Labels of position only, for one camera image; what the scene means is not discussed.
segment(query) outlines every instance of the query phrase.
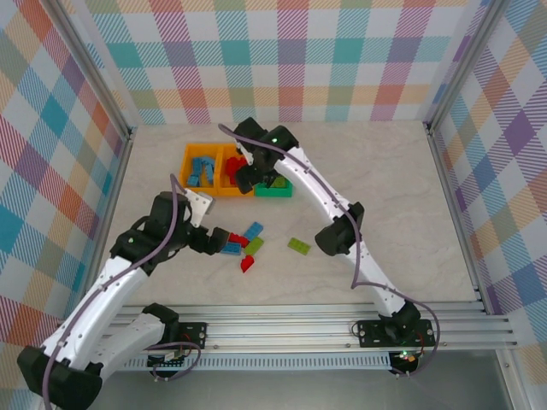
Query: wire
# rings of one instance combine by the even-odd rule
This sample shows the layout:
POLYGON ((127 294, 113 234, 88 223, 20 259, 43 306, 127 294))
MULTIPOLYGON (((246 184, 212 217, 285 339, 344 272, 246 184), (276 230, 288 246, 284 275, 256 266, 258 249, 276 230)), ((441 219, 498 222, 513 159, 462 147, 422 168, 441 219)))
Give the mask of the wire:
POLYGON ((194 367, 197 366, 197 363, 199 363, 199 360, 201 359, 202 357, 202 350, 201 348, 196 345, 195 343, 191 343, 191 342, 173 342, 173 343, 163 343, 163 344, 155 344, 154 346, 150 346, 148 347, 148 349, 164 349, 164 348, 173 348, 173 347, 177 347, 177 346, 180 346, 180 347, 183 347, 183 346, 188 346, 190 348, 195 348, 197 349, 197 358, 193 361, 193 363, 190 365, 190 367, 188 367, 187 369, 185 370, 181 370, 181 371, 178 371, 176 372, 172 377, 170 378, 160 378, 157 374, 156 374, 156 368, 160 365, 159 363, 157 365, 154 365, 152 367, 152 374, 154 375, 154 377, 156 378, 156 380, 160 380, 160 379, 163 379, 164 382, 171 382, 173 380, 176 380, 177 378, 182 378, 183 376, 185 376, 186 374, 188 374, 189 372, 191 372, 193 370, 194 367))
MULTIPOLYGON (((188 339, 188 342, 191 342, 191 339, 187 334, 183 333, 182 336, 186 337, 188 339)), ((189 348, 188 348, 188 354, 190 354, 190 353, 191 353, 191 346, 189 346, 189 348)))
POLYGON ((357 279, 359 278, 359 272, 360 272, 360 267, 361 267, 361 238, 362 238, 362 235, 359 232, 359 226, 357 226, 356 221, 351 216, 350 212, 342 205, 342 203, 340 203, 339 199, 337 198, 337 195, 330 190, 330 188, 327 186, 327 184, 319 177, 319 175, 317 175, 314 172, 313 169, 311 169, 309 166, 304 164, 302 161, 300 161, 298 158, 296 158, 294 155, 290 154, 289 152, 285 151, 284 149, 281 149, 281 148, 276 147, 274 145, 271 145, 269 143, 263 143, 261 141, 256 141, 256 140, 251 139, 251 138, 242 137, 242 136, 236 134, 235 132, 233 132, 232 130, 230 130, 224 124, 219 124, 219 129, 222 132, 224 132, 226 135, 229 135, 230 137, 235 138, 236 141, 252 144, 252 145, 255 145, 257 147, 270 149, 272 151, 279 152, 283 156, 286 156, 290 160, 294 161, 298 166, 300 166, 304 170, 304 172, 308 173, 313 179, 315 179, 315 181, 321 186, 321 188, 326 192, 326 194, 331 197, 332 201, 335 203, 335 205, 338 207, 338 209, 340 209, 344 213, 344 215, 348 218, 348 220, 350 221, 351 226, 353 227, 353 232, 354 232, 354 236, 355 236, 355 239, 356 239, 356 268, 355 268, 355 271, 353 273, 353 280, 351 281, 351 289, 354 289, 357 286, 373 286, 373 287, 376 287, 376 288, 381 288, 383 290, 387 290, 388 292, 391 292, 393 295, 396 295, 396 296, 399 296, 399 297, 403 298, 404 300, 412 302, 415 305, 421 306, 422 308, 426 309, 427 312, 429 312, 432 315, 433 320, 435 322, 435 326, 437 328, 437 338, 435 340, 435 345, 433 346, 432 352, 429 355, 428 360, 426 360, 420 368, 416 369, 413 372, 413 374, 423 372, 424 369, 426 369, 431 364, 431 362, 433 360, 433 357, 435 356, 435 354, 437 353, 437 350, 438 350, 438 344, 439 344, 439 340, 440 340, 440 336, 441 336, 441 327, 440 327, 440 323, 438 321, 438 317, 435 314, 435 312, 433 312, 433 310, 430 307, 428 307, 425 303, 418 302, 415 299, 404 295, 403 293, 399 292, 398 290, 395 290, 395 289, 390 288, 389 286, 386 286, 385 284, 377 284, 375 282, 369 282, 369 281, 361 281, 361 282, 357 281, 357 279))
POLYGON ((420 344, 421 344, 420 356, 422 356, 424 354, 424 348, 426 347, 426 343, 424 342, 424 337, 421 335, 421 333, 417 331, 416 335, 418 335, 418 337, 420 338, 420 344))
POLYGON ((357 336, 356 332, 353 330, 353 328, 356 327, 356 326, 357 326, 357 322, 355 322, 355 323, 351 326, 350 331, 351 331, 351 334, 352 334, 353 336, 359 338, 359 336, 357 336))
POLYGON ((177 177, 175 177, 173 174, 170 175, 171 179, 171 191, 173 192, 173 212, 171 217, 171 225, 169 226, 168 233, 165 235, 163 240, 160 242, 160 244, 155 248, 152 252, 147 254, 143 259, 140 261, 137 261, 130 265, 128 268, 124 269, 117 275, 115 275, 112 279, 108 280, 104 285, 90 294, 90 296, 84 301, 82 306, 76 311, 74 314, 74 317, 70 322, 66 324, 66 329, 62 333, 61 337, 59 338, 59 342, 53 349, 53 352, 51 353, 50 358, 48 359, 47 365, 45 366, 44 370, 44 377, 42 379, 42 397, 44 398, 44 406, 45 410, 52 410, 51 402, 50 402, 50 375, 51 370, 53 369, 53 364, 55 363, 56 357, 59 355, 59 352, 61 351, 62 346, 67 341, 68 337, 70 336, 70 331, 76 326, 76 323, 78 322, 79 318, 81 318, 82 314, 86 311, 86 309, 93 303, 93 301, 101 294, 102 291, 106 291, 106 289, 111 285, 126 276, 129 272, 134 271, 138 267, 142 266, 144 263, 152 259, 154 256, 160 253, 160 251, 167 245, 169 242, 169 239, 171 239, 171 236, 173 235, 174 228, 177 224, 177 213, 179 210, 178 202, 177 202, 177 187, 182 191, 182 193, 186 193, 186 189, 183 188, 179 181, 177 180, 177 177))

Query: blue lego brick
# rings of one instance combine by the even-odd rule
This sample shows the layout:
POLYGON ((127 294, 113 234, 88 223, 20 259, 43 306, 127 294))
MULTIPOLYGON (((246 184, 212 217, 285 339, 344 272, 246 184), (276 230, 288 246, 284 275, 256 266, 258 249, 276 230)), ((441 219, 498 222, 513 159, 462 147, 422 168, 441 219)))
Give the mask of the blue lego brick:
POLYGON ((228 242, 226 246, 222 248, 221 253, 228 255, 241 255, 241 244, 228 242))
POLYGON ((215 159, 211 158, 210 156, 200 156, 199 159, 202 160, 202 162, 205 162, 206 165, 215 167, 215 159))
POLYGON ((199 186, 199 177, 191 175, 186 181, 186 186, 199 186))
POLYGON ((191 174, 199 177, 201 173, 202 173, 202 159, 199 157, 192 158, 191 159, 191 174))
POLYGON ((260 225, 258 222, 253 222, 253 225, 250 226, 250 228, 243 234, 243 236, 252 241, 258 235, 260 235, 260 232, 262 232, 263 229, 264 226, 260 225))
POLYGON ((205 166, 205 172, 207 173, 208 182, 213 184, 213 166, 211 164, 207 164, 205 166))

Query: marble surface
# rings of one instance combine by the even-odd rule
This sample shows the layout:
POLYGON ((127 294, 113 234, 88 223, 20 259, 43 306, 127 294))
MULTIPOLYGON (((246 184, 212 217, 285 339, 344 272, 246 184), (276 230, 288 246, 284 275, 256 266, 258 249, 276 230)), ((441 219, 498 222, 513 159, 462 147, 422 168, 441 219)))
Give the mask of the marble surface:
MULTIPOLYGON (((365 207, 364 239, 398 289, 428 302, 474 300, 420 122, 286 126, 331 185, 365 207)), ((216 125, 138 129, 106 249, 148 214, 155 195, 170 189, 168 175, 178 174, 190 142, 230 142, 230 138, 216 125)), ((298 191, 293 198, 219 198, 203 224, 242 234, 254 221, 264 225, 265 243, 246 274, 241 273, 237 256, 199 255, 184 249, 161 264, 130 303, 370 302, 367 289, 350 289, 349 265, 322 254, 315 245, 314 235, 323 224, 298 191), (307 256, 287 248, 291 237, 313 245, 307 256)))

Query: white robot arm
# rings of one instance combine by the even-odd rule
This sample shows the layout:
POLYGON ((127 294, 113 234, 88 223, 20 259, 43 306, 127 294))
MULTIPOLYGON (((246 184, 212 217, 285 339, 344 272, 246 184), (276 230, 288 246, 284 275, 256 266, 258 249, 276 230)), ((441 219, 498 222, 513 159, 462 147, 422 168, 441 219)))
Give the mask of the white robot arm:
MULTIPOLYGON (((374 284, 371 288, 374 306, 378 309, 385 337, 393 346, 404 344, 413 337, 420 313, 412 302, 393 293, 395 286, 362 240, 359 229, 363 206, 341 197, 313 167, 298 141, 283 126, 268 132, 249 118, 234 132, 223 126, 221 130, 236 138, 238 149, 248 162, 236 173, 239 189, 246 193, 253 185, 271 183, 280 174, 288 178, 305 193, 328 224, 315 236, 320 249, 327 255, 338 255, 356 268, 352 287, 360 280, 360 283, 374 284)), ((158 263, 171 259, 186 246, 213 255, 226 244, 227 231, 215 228, 208 235, 208 230, 201 226, 203 216, 213 205, 210 196, 191 190, 185 190, 184 195, 178 194, 176 198, 173 195, 171 192, 158 195, 150 215, 118 237, 110 251, 111 259, 65 325, 40 348, 22 350, 17 361, 31 391, 43 394, 45 376, 49 385, 46 391, 52 402, 66 410, 85 409, 95 400, 103 382, 126 361, 156 343, 182 342, 178 314, 157 304, 145 308, 123 331, 102 340, 112 319, 158 263), (166 238, 168 231, 172 235, 166 238), (155 256, 141 266, 134 266, 150 254, 155 256), (132 270, 121 276, 129 267, 132 270)))
POLYGON ((214 204, 213 198, 191 190, 178 194, 175 200, 173 195, 172 192, 158 195, 150 215, 117 238, 110 250, 111 258, 64 324, 39 348, 27 346, 21 351, 17 363, 31 391, 43 395, 46 376, 49 401, 65 410, 85 409, 93 403, 104 381, 143 350, 158 343, 191 344, 181 337, 179 315, 156 303, 146 307, 128 327, 102 339, 115 315, 159 263, 171 259, 186 246, 213 255, 226 245, 229 232, 215 228, 208 235, 207 228, 202 226, 203 216, 214 204), (159 249, 173 217, 176 218, 173 233, 159 249), (158 249, 155 256, 121 276, 158 249), (68 325, 71 329, 66 334, 68 325))

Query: plaid fabric backdrop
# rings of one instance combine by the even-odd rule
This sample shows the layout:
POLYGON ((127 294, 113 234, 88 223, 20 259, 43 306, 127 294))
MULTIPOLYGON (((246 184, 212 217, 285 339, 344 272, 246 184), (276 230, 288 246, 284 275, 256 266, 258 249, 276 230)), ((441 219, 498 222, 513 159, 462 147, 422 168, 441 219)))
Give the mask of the plaid fabric backdrop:
POLYGON ((488 295, 547 399, 546 0, 513 0, 439 131, 488 295))
POLYGON ((15 359, 72 311, 122 146, 38 0, 0 0, 0 408, 15 359))
POLYGON ((85 0, 110 76, 70 2, 146 124, 415 119, 470 3, 85 0))
POLYGON ((462 61, 463 53, 465 53, 468 46, 470 45, 471 39, 476 33, 477 28, 479 28, 480 22, 485 16, 485 12, 488 9, 488 6, 490 5, 490 3, 491 3, 491 0, 480 1, 480 6, 477 8, 477 11, 475 12, 475 15, 473 16, 473 20, 471 21, 471 24, 469 25, 468 29, 465 32, 465 36, 463 36, 463 40, 460 43, 460 46, 458 47, 457 52, 454 54, 452 61, 450 62, 448 70, 446 70, 446 73, 444 74, 443 81, 441 85, 439 86, 437 93, 435 94, 435 97, 433 98, 431 106, 427 110, 426 117, 420 120, 424 120, 425 122, 431 121, 431 118, 435 112, 435 109, 437 109, 438 103, 440 102, 441 98, 444 95, 444 92, 446 91, 446 87, 448 86, 448 84, 450 84, 450 82, 454 78, 454 74, 456 73, 456 70, 460 67, 460 62, 462 61))

